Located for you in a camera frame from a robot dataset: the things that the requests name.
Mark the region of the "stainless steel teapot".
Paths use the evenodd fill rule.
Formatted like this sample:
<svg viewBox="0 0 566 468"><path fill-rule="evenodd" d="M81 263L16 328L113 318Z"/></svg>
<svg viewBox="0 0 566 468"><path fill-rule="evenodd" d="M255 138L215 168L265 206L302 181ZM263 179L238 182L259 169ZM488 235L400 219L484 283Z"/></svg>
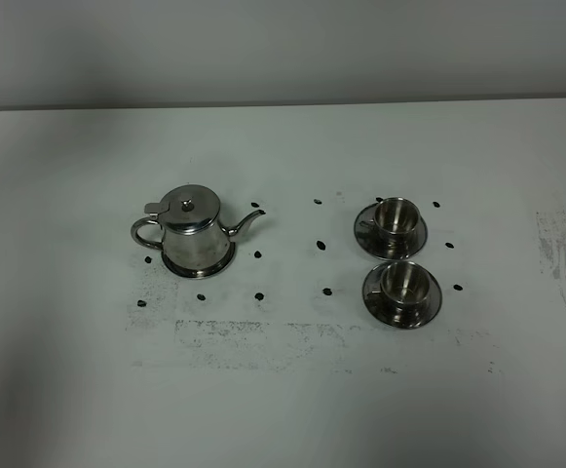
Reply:
<svg viewBox="0 0 566 468"><path fill-rule="evenodd" d="M251 224L265 214L257 209L236 225L226 226L220 220L218 195L198 184L174 188L161 201L146 204L144 212L146 216L131 227L132 239L190 269L218 262L230 244L237 246Z"/></svg>

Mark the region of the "steel teapot saucer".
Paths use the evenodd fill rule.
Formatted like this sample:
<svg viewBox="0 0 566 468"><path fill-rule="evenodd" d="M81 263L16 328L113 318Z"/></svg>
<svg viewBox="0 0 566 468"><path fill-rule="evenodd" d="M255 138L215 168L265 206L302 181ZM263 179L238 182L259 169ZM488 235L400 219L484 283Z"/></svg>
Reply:
<svg viewBox="0 0 566 468"><path fill-rule="evenodd" d="M237 246L231 243L228 252L215 264L205 267L190 269L181 267L172 262L165 253L161 253L161 259L166 268L173 274L188 279L203 279L206 277L214 276L223 271L235 258Z"/></svg>

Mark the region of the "far stainless steel saucer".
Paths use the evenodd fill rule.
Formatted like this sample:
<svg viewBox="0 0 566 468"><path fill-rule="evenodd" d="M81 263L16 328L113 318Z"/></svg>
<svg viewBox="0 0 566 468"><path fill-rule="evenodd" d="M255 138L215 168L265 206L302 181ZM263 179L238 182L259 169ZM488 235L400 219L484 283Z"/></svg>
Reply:
<svg viewBox="0 0 566 468"><path fill-rule="evenodd" d="M383 260L407 259L418 253L426 244L428 239L427 224L422 217L418 237L412 242L403 244L392 244L372 239L369 236L354 234L359 246L368 254Z"/></svg>

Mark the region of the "stainless steel saucer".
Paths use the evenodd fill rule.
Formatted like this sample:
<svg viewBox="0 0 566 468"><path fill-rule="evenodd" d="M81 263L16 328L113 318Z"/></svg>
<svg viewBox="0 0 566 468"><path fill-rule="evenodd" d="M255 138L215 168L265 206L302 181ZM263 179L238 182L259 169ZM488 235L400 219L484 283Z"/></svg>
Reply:
<svg viewBox="0 0 566 468"><path fill-rule="evenodd" d="M442 305L441 288L437 279L432 274L431 276L434 282L432 296L425 305L402 308L388 304L376 294L365 297L362 293L363 303L368 312L385 325L403 330L421 328L436 317Z"/></svg>
<svg viewBox="0 0 566 468"><path fill-rule="evenodd" d="M426 244L428 239L427 224L422 217L418 237L412 242L403 244L392 244L372 239L369 236L354 234L359 246L368 254L383 260L407 259L418 253Z"/></svg>

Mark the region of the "far stainless steel teacup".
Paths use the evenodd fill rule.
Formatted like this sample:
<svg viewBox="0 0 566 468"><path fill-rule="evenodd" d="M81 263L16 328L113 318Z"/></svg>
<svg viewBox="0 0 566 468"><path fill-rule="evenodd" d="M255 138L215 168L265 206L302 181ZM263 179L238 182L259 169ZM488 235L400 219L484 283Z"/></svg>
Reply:
<svg viewBox="0 0 566 468"><path fill-rule="evenodd" d="M414 203L391 197L363 209L355 220L355 233L386 243L403 244L418 237L421 221Z"/></svg>

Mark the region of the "stainless steel teacup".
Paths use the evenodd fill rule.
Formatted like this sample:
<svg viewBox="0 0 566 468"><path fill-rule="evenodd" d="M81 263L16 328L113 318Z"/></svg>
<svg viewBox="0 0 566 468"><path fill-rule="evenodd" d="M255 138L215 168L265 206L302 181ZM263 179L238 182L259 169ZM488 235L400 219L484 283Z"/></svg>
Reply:
<svg viewBox="0 0 566 468"><path fill-rule="evenodd" d="M408 260L390 261L367 274L362 292L365 297L376 294L388 304L412 308L430 301L433 283L430 272L420 264Z"/></svg>
<svg viewBox="0 0 566 468"><path fill-rule="evenodd" d="M391 197L363 209L355 220L355 233L386 243L403 244L418 237L421 221L414 203Z"/></svg>

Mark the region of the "near stainless steel saucer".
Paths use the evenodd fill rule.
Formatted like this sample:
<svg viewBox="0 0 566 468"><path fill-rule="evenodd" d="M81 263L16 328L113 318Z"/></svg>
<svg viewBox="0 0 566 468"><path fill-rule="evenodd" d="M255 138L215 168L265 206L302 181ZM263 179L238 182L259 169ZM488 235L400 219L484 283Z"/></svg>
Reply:
<svg viewBox="0 0 566 468"><path fill-rule="evenodd" d="M376 294L365 297L362 293L363 303L368 312L385 325L403 330L421 328L436 317L442 305L441 288L437 279L432 274L431 276L434 282L432 296L425 305L402 308L388 304Z"/></svg>

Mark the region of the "near stainless steel teacup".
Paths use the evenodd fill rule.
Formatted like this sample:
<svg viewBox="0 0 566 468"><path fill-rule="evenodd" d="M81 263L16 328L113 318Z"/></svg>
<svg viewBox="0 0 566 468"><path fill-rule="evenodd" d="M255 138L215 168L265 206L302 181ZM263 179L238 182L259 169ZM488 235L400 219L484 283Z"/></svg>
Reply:
<svg viewBox="0 0 566 468"><path fill-rule="evenodd" d="M430 272L420 264L408 260L390 261L367 274L362 292L365 297L376 294L388 304L412 308L430 301L433 283Z"/></svg>

